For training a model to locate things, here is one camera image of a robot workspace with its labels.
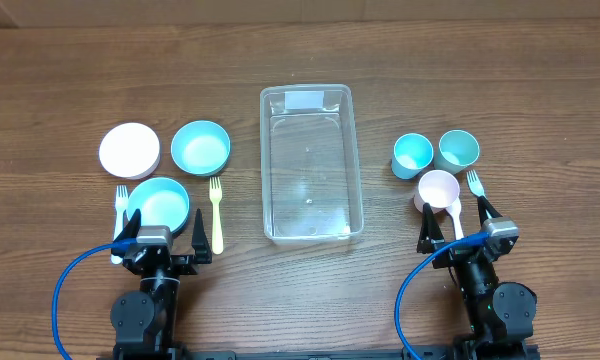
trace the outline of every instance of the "wood grain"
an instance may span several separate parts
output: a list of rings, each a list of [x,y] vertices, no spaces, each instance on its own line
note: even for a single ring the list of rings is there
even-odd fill
[[[351,87],[362,172],[363,235],[279,248],[263,234],[260,91]],[[183,281],[177,338],[240,352],[397,348],[396,291],[423,256],[414,183],[390,171],[393,142],[476,135],[495,206],[521,227],[502,280],[539,298],[533,342],[546,359],[600,359],[600,20],[448,21],[134,29],[0,30],[0,359],[56,359],[49,314],[68,262],[110,241],[114,186],[97,159],[116,124],[156,130],[156,175],[211,204],[204,179],[171,161],[179,127],[212,119],[232,138],[222,175],[226,250]],[[477,230],[461,175],[465,232]],[[444,232],[452,236],[450,220]],[[191,226],[176,240],[188,250]],[[80,265],[60,301],[75,359],[114,344],[109,309],[138,280],[105,255]],[[427,268],[405,296],[419,344],[468,331],[446,271]]]

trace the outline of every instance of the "clear plastic container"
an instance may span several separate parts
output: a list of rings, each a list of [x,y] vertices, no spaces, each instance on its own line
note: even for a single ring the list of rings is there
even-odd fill
[[[288,85],[260,94],[264,232],[277,244],[346,240],[364,227],[351,90]]]

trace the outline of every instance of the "wall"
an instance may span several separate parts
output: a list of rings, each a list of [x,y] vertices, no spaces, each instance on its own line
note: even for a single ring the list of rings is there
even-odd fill
[[[600,18],[600,0],[0,0],[0,27]]]

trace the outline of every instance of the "white fork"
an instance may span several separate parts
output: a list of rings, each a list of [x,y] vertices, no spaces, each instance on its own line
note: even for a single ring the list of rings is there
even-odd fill
[[[116,187],[116,202],[114,203],[114,207],[116,209],[116,227],[113,230],[114,240],[122,232],[122,215],[124,215],[128,205],[129,193],[127,192],[127,187],[124,185],[118,185]]]
[[[475,170],[470,170],[467,173],[467,180],[469,182],[469,190],[471,190],[473,195],[476,197],[487,197],[487,194],[484,191],[484,186],[482,186],[480,178],[478,177],[478,173]]]

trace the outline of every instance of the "light blue bowl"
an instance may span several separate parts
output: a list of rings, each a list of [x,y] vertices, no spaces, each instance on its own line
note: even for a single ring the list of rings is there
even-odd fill
[[[211,176],[229,160],[231,141],[222,126],[198,120],[183,126],[171,141],[171,156],[178,167],[190,174]]]
[[[152,178],[133,189],[129,196],[127,219],[136,209],[140,209],[142,214],[141,225],[166,225],[175,233],[189,217],[189,195],[173,179]]]

